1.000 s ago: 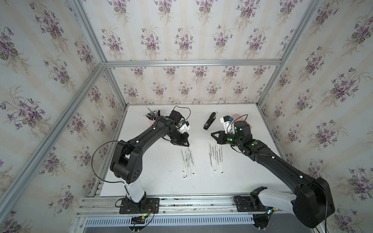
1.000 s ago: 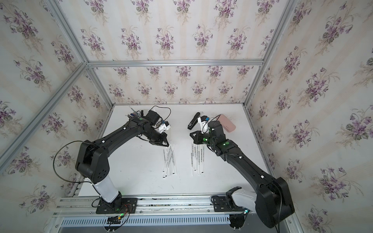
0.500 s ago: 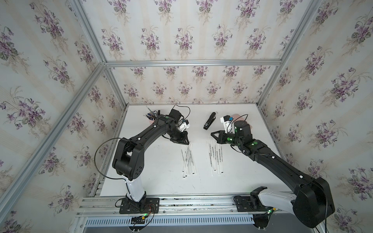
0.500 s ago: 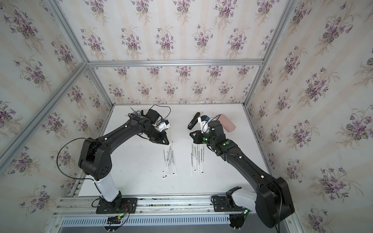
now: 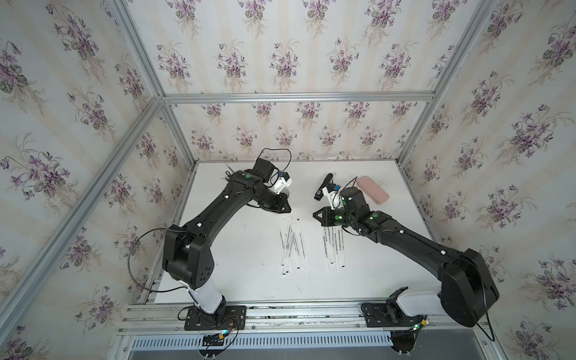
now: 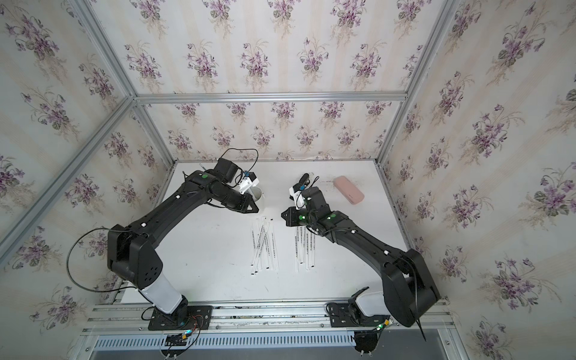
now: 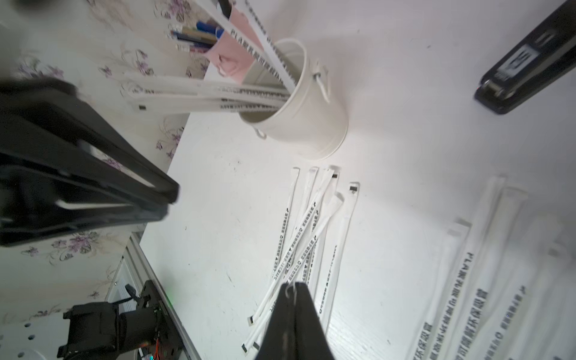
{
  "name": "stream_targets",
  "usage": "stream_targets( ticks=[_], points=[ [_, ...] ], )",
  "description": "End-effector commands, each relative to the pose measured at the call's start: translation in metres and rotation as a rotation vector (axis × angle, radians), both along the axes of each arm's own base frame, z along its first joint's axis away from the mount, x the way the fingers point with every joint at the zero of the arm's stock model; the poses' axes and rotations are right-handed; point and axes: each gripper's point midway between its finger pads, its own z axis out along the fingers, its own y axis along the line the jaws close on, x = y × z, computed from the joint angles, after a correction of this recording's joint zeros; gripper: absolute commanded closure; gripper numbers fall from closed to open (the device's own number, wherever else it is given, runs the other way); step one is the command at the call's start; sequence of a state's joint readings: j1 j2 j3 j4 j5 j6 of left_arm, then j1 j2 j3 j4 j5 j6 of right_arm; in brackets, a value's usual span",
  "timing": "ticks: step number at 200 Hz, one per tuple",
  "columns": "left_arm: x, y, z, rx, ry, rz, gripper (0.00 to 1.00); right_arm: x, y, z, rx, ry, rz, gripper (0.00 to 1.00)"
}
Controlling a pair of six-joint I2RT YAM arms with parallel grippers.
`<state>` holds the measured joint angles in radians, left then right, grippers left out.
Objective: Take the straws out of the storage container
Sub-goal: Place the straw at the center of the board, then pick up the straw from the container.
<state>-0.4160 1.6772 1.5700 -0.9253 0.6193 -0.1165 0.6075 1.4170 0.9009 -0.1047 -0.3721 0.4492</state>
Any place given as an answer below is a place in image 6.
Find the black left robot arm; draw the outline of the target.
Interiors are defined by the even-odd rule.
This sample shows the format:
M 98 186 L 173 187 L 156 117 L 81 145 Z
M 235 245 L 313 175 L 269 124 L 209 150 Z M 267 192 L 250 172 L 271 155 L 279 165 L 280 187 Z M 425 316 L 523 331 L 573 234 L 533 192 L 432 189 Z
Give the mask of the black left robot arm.
M 222 157 L 214 168 L 186 175 L 179 188 L 148 214 L 108 231 L 107 268 L 133 284 L 162 314 L 184 317 L 188 300 L 167 280 L 156 248 L 193 210 L 212 200 L 232 212 L 258 213 L 252 189 L 259 183 L 253 171 Z

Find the eleventh straw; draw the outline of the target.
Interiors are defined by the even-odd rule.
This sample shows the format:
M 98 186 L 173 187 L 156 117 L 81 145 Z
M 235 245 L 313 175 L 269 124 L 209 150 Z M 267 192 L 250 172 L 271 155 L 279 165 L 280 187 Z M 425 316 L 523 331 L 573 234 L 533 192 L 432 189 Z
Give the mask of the eleventh straw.
M 270 237 L 271 237 L 271 254 L 272 254 L 272 262 L 273 262 L 273 269 L 277 272 L 279 270 L 279 262 L 278 262 L 278 247 L 275 238 L 275 228 L 274 228 L 274 219 L 270 219 Z

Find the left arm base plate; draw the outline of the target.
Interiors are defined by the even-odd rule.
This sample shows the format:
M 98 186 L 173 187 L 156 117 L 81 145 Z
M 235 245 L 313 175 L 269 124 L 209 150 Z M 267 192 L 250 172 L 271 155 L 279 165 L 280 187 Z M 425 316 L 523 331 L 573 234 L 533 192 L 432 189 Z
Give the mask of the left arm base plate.
M 166 314 L 154 308 L 151 319 L 148 321 L 149 331 L 184 331 L 193 328 L 207 330 L 209 327 L 212 312 L 212 306 L 187 306 L 177 309 L 175 313 Z

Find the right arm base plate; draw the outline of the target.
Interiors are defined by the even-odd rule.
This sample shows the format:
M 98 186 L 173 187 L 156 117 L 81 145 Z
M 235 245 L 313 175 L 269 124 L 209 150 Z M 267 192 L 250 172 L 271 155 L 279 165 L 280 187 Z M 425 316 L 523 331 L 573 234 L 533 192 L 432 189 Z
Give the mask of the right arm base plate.
M 344 302 L 329 302 L 325 305 L 325 311 L 329 317 L 332 328 L 361 328 L 381 330 L 389 326 L 389 315 L 364 315 L 355 304 Z

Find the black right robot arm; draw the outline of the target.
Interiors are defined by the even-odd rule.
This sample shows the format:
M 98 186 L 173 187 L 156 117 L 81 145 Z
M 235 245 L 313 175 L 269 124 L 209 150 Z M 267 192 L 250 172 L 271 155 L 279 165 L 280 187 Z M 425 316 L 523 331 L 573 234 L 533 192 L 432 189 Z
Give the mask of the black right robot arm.
M 440 291 L 417 250 L 401 250 L 364 231 L 349 216 L 331 209 L 318 187 L 292 191 L 289 198 L 294 205 L 281 213 L 286 225 L 306 227 L 367 263 L 381 278 L 387 310 L 402 326 L 420 324 L 421 316 L 440 300 Z

